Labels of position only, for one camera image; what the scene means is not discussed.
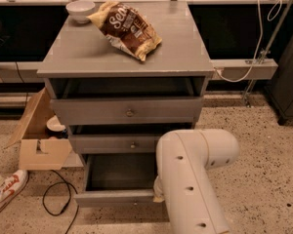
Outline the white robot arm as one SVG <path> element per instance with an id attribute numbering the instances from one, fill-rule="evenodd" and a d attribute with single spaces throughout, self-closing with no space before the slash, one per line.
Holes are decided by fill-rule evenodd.
<path id="1" fill-rule="evenodd" d="M 177 130 L 159 139 L 154 200 L 166 205 L 173 234 L 230 234 L 206 171 L 238 155 L 237 139 L 221 129 Z"/>

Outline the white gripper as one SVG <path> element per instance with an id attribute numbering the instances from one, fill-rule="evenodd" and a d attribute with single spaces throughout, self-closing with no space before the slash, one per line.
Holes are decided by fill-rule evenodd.
<path id="1" fill-rule="evenodd" d="M 162 203 L 165 201 L 163 187 L 161 183 L 161 179 L 159 176 L 156 177 L 153 185 L 153 191 L 154 191 L 154 197 L 153 202 L 154 203 Z"/>

